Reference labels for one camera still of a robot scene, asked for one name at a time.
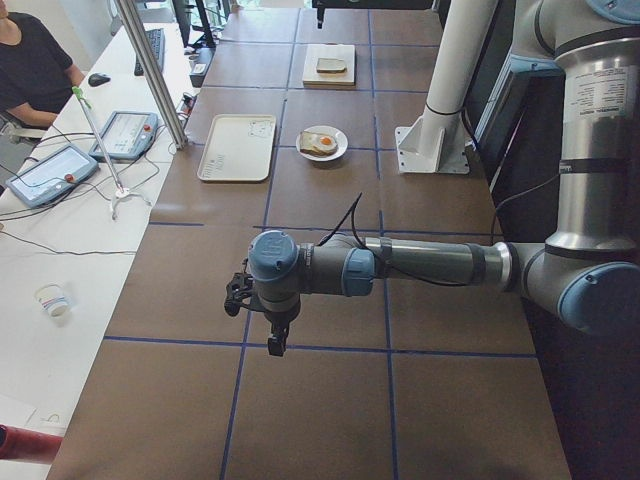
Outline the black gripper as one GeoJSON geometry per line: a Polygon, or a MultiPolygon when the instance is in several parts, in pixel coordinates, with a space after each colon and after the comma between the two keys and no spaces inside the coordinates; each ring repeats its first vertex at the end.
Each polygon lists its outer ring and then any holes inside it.
{"type": "Polygon", "coordinates": [[[286,337],[290,324],[298,317],[301,309],[301,301],[290,308],[281,311],[267,311],[264,316],[270,322],[270,336],[267,339],[267,348],[271,356],[283,356],[286,352],[286,337]]]}
{"type": "MultiPolygon", "coordinates": [[[[325,5],[323,0],[312,0],[312,7],[316,10],[317,17],[323,18],[325,13],[325,5]]],[[[323,28],[323,20],[317,19],[317,28],[323,28]]]]}

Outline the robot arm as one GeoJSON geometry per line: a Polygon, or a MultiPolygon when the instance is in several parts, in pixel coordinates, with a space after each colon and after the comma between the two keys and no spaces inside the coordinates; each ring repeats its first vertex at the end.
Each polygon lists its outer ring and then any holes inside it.
{"type": "Polygon", "coordinates": [[[332,232],[297,244],[271,230],[253,239],[225,309],[262,313],[272,355],[285,352],[304,294],[369,294],[377,278],[516,291],[592,335],[639,324],[639,268],[621,206],[639,128],[639,5],[635,1],[520,1],[514,59],[564,72],[559,205],[542,243],[491,246],[359,238],[332,232]]]}

